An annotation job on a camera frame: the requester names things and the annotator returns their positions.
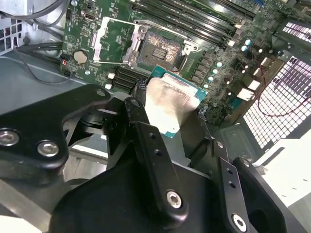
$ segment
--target red wire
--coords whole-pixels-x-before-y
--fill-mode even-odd
[[[259,102],[260,102],[260,97],[261,97],[263,91],[264,91],[265,88],[267,87],[267,84],[266,84],[265,74],[263,73],[263,70],[262,70],[261,65],[260,65],[259,67],[260,67],[260,71],[261,71],[261,77],[262,77],[263,83],[264,83],[264,89],[263,89],[263,90],[259,93],[259,95],[258,95],[257,107],[258,107],[259,111],[260,111],[263,115],[265,115],[265,116],[267,116],[267,117],[284,117],[284,116],[289,115],[290,113],[293,113],[294,111],[296,111],[296,110],[297,110],[298,108],[300,108],[305,102],[307,102],[307,101],[309,100],[309,97],[305,98],[305,99],[298,105],[298,107],[296,107],[295,109],[290,110],[289,112],[287,112],[287,113],[285,113],[285,114],[281,114],[281,115],[270,115],[270,114],[267,114],[267,113],[263,112],[263,111],[261,110],[260,106],[259,106]]]

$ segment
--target screw hole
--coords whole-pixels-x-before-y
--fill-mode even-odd
[[[229,168],[227,168],[227,172],[231,175],[233,174],[233,172]]]
[[[231,181],[229,181],[229,185],[230,185],[232,188],[236,188],[236,187],[235,187],[235,184],[232,183]]]
[[[242,227],[244,226],[244,223],[241,220],[237,220],[237,223]]]
[[[153,133],[150,133],[150,134],[149,134],[149,137],[151,137],[152,139],[155,139],[155,138],[156,138],[156,136],[155,136]]]
[[[137,106],[137,107],[140,106],[140,103],[139,103],[137,100],[135,100],[135,99],[132,99],[132,100],[131,100],[131,103],[134,104],[134,105]]]
[[[161,153],[161,151],[159,151],[159,150],[155,150],[155,155],[156,155],[156,156],[161,156],[162,153]]]

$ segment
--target black cable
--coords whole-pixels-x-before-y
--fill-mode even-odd
[[[62,17],[64,16],[64,14],[67,12],[67,9],[69,7],[69,4],[70,4],[70,0],[65,0],[65,7],[63,8],[62,10],[62,13],[59,15],[59,17],[55,20],[55,22],[51,23],[51,24],[45,24],[45,23],[42,23],[40,21],[38,21],[36,18],[34,19],[34,22],[36,24],[38,24],[39,26],[42,26],[42,27],[53,27],[55,26],[56,24],[59,23],[59,21],[62,19]]]
[[[13,50],[14,50],[14,52],[17,53],[17,55],[19,56],[21,62],[25,65],[25,67],[26,67],[28,73],[31,74],[32,77],[33,77],[36,81],[38,81],[38,82],[40,82],[40,83],[43,83],[43,84],[50,84],[50,85],[58,85],[58,84],[63,84],[63,83],[68,82],[68,81],[71,80],[72,77],[73,77],[73,72],[72,72],[72,70],[71,70],[69,67],[67,67],[67,68],[69,69],[69,71],[70,71],[70,76],[69,76],[66,80],[60,81],[60,82],[47,82],[47,81],[43,81],[43,80],[39,79],[39,78],[33,73],[33,71],[30,69],[29,65],[27,64],[27,62],[26,62],[26,61],[24,60],[24,58],[22,57],[22,54],[21,54],[16,48],[14,48]]]
[[[41,60],[45,60],[57,67],[59,67],[61,65],[61,62],[59,59],[57,58],[54,58],[54,57],[48,57],[44,54],[41,54],[41,53],[37,53],[37,52],[31,52],[31,51],[19,51],[19,52],[22,52],[24,54],[27,54],[29,56],[32,56],[32,57],[35,57],[35,58],[38,58],[38,59],[41,59]]]
[[[52,36],[54,36],[55,38],[59,39],[59,40],[64,40],[64,37],[62,34],[52,30],[51,28],[47,27],[47,26],[40,26],[38,25],[38,29],[45,31],[46,33],[51,34]]]
[[[24,51],[53,51],[53,50],[62,50],[63,43],[41,43],[35,45],[23,45],[17,47],[19,52]]]
[[[59,7],[63,2],[64,2],[64,0],[56,0],[50,6],[44,8],[41,11],[35,12],[31,15],[15,16],[15,15],[9,14],[7,12],[3,12],[3,11],[0,11],[0,15],[3,15],[5,17],[12,18],[12,19],[18,19],[18,20],[33,20],[33,19],[40,18],[42,16],[45,16],[45,15],[51,13],[57,7]]]

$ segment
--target green circuit board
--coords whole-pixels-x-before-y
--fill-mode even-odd
[[[94,41],[107,17],[96,62]],[[234,95],[228,92],[245,75],[236,61],[252,70],[259,59],[269,57],[271,36],[287,17],[311,22],[310,16],[279,0],[78,0],[67,11],[63,54],[76,77],[127,93],[135,85],[129,74],[148,77],[157,62],[163,64],[208,92],[200,107],[207,121],[217,125],[232,108]],[[124,58],[137,20],[161,27],[149,25],[145,38],[156,42],[142,40],[137,62],[129,67]],[[247,39],[251,44],[245,52],[241,47]],[[185,40],[196,50],[185,54]]]

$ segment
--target ram slot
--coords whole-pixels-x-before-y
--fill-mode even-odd
[[[204,33],[209,33],[213,35],[214,37],[218,37],[218,38],[223,38],[224,36],[229,37],[229,35],[223,30],[220,30],[210,24],[204,23],[200,19],[190,16],[189,14],[186,14],[178,10],[175,7],[171,7],[168,4],[165,4],[163,2],[157,2],[157,1],[144,1],[144,3],[145,5],[155,7],[158,10],[161,9],[161,11],[163,11],[164,13],[172,15],[178,18],[179,20],[184,21],[187,24],[191,25],[194,29],[197,28],[197,30],[200,30]]]
[[[148,14],[152,17],[155,17],[158,20],[164,21],[168,24],[171,24],[173,26],[175,26],[177,29],[183,30],[183,31],[187,31],[188,33],[201,38],[209,43],[212,43],[214,45],[223,47],[225,45],[224,41],[222,39],[216,39],[215,37],[213,37],[212,35],[205,33],[202,34],[200,32],[198,32],[198,30],[195,30],[193,28],[191,28],[190,25],[186,25],[185,23],[181,22],[179,19],[175,18],[175,17],[171,17],[168,15],[164,15],[161,14],[159,12],[158,9],[149,9],[147,6],[145,6],[144,4],[141,3],[136,3],[136,10],[140,11],[143,14]]]
[[[231,12],[243,16],[245,18],[248,18],[250,20],[253,20],[256,16],[256,14],[227,0],[199,0],[198,2],[206,6],[209,6],[212,9],[214,5],[221,5],[225,9],[230,10]]]
[[[195,7],[190,6],[189,4],[185,4],[179,0],[160,0],[160,1],[165,2],[168,5],[171,5],[172,7],[175,7],[191,15],[192,17],[196,17],[201,21],[214,26],[215,28],[219,28],[220,30],[223,30],[227,34],[234,34],[236,30],[236,28],[234,27],[235,22],[230,19],[226,18],[225,20],[222,20],[200,9],[196,9]]]

